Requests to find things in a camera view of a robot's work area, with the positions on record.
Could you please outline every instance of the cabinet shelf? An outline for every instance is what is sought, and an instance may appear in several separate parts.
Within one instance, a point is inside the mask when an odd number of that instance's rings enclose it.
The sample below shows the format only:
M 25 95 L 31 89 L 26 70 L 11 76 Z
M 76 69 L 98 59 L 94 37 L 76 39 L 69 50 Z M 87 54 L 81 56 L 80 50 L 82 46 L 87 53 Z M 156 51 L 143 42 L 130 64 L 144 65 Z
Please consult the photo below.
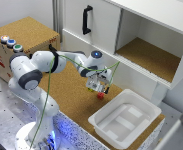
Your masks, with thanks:
M 168 82 L 172 82 L 181 60 L 140 38 L 135 38 L 116 53 Z

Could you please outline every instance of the open cabinet compartment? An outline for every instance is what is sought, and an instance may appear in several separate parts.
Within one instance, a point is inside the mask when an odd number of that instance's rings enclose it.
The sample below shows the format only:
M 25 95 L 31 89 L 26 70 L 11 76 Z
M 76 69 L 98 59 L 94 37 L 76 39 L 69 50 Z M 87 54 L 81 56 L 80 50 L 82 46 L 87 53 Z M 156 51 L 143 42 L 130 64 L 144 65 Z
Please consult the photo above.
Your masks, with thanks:
M 115 55 L 174 87 L 183 78 L 183 34 L 127 10 L 122 10 Z M 176 73 L 179 79 L 174 83 Z

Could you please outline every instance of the cabinet door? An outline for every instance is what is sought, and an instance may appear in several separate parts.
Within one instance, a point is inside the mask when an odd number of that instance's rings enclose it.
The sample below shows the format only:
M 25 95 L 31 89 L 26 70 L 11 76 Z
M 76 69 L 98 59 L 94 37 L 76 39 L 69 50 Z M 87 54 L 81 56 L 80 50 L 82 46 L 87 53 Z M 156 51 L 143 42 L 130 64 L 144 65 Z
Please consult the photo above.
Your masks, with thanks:
M 91 32 L 83 35 L 83 11 L 87 6 L 87 27 Z M 120 20 L 120 8 L 103 0 L 65 0 L 64 29 L 82 40 L 111 54 L 115 52 Z

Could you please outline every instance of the white wall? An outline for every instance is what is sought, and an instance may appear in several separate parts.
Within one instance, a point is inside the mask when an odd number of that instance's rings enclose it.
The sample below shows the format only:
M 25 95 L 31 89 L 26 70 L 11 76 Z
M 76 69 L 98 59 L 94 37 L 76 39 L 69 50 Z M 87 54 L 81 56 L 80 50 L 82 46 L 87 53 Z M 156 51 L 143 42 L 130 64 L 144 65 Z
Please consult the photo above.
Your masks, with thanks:
M 27 16 L 53 29 L 52 0 L 0 0 L 0 27 Z
M 168 91 L 164 102 L 183 112 L 183 80 L 171 91 Z

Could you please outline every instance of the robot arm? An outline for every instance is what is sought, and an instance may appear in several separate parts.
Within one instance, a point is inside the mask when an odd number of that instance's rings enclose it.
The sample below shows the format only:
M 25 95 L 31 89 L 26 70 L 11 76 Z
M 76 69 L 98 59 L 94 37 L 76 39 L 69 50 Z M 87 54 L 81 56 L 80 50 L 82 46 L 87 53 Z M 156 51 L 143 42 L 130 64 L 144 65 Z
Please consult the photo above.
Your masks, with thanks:
M 10 58 L 11 70 L 21 88 L 25 90 L 35 89 L 41 81 L 41 72 L 49 72 L 54 56 L 55 60 L 51 73 L 61 72 L 65 68 L 66 62 L 71 61 L 82 77 L 88 77 L 86 83 L 88 88 L 104 92 L 105 85 L 110 84 L 111 70 L 104 70 L 107 67 L 104 66 L 104 60 L 100 51 L 91 52 L 88 58 L 83 52 L 37 51 L 31 59 L 23 53 L 16 53 Z

